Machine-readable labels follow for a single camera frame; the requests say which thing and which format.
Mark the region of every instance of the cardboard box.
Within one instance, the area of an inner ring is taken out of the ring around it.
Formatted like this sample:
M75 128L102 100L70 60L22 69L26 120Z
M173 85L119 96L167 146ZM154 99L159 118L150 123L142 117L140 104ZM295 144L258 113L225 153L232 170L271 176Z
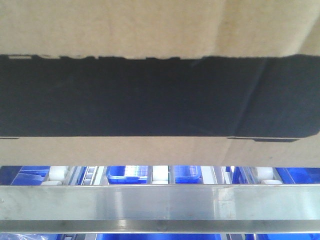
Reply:
M320 54L318 0L0 0L0 54Z
M0 11L1 165L319 167L317 0Z

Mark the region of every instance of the white plastic part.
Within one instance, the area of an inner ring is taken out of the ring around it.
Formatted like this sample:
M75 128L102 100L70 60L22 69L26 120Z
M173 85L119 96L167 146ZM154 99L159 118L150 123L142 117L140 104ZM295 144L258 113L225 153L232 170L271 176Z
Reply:
M60 181L44 181L41 183L41 186L60 186L62 182Z
M282 182L280 180L262 180L261 181L262 184L282 184Z
M168 181L168 166L153 166L153 181Z
M63 182L67 172L68 169L65 166L51 166L49 170L49 180Z
M168 181L153 181L152 184L168 184Z
M217 184L212 166L200 166L200 168L202 172L203 184Z
M272 167L256 167L255 176L259 181L272 180L274 178L274 170Z
M53 170L53 171L63 170L64 174L66 175L69 171L69 167L68 166L51 166L50 170Z

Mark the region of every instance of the blue plastic bin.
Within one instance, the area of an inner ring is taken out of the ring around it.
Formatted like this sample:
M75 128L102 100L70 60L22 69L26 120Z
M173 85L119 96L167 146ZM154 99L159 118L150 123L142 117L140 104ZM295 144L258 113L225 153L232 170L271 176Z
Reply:
M44 177L34 174L18 173L12 182L12 185L40 185L44 181Z
M22 174L34 174L45 177L50 170L50 166L23 166L20 170Z
M200 166L176 165L174 166L174 177L176 184L200 184L202 173Z
M110 184L146 184L148 166L108 166L105 175Z
M96 240L221 240L220 234L98 234Z
M241 173L240 167L236 166L232 173L232 184L248 184L248 180L244 178Z
M0 167L0 185L11 185L22 166L2 166Z
M320 240L319 233L258 234L259 240Z
M320 183L320 168L277 167L284 184L318 184Z

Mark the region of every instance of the metal rail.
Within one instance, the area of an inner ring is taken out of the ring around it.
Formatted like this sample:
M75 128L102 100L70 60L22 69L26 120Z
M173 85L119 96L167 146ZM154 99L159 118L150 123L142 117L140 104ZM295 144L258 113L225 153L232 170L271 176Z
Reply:
M319 184L0 186L0 231L311 233L319 202Z

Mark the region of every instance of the metal bar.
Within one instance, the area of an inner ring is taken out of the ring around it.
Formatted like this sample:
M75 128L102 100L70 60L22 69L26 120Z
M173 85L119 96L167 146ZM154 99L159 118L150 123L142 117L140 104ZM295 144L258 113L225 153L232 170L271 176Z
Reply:
M280 177L280 175L275 167L273 167L273 175L274 175L273 177L275 180L279 180L283 183L282 178Z
M212 166L200 166L203 184L217 184L217 179Z
M2 233L320 233L320 220L0 220Z
M256 177L252 174L251 168L249 166L239 167L240 172L244 179L247 180L248 184L260 184Z
M169 165L169 184L176 184L176 176L175 176L175 166L174 165Z
M64 180L64 185L70 185L75 176L75 172L77 170L77 166L71 166Z
M229 234L220 234L221 240L230 240Z
M0 186L0 232L319 232L320 184Z
M152 180L153 180L153 167L152 166L148 166L148 178L146 180L147 184L152 184Z
M213 166L213 174L215 176L217 184L230 184L230 176L228 173L229 172L226 172L225 166Z
M105 167L104 166L99 166L97 171L96 171L96 175L94 178L94 182L92 185L100 185L101 184L101 180L104 177L104 171L105 171Z
M230 234L230 240L244 240L244 236L242 234Z
M82 174L84 167L83 166L75 166L74 169L70 171L72 175L70 176L70 181L68 185L77 185L78 176Z

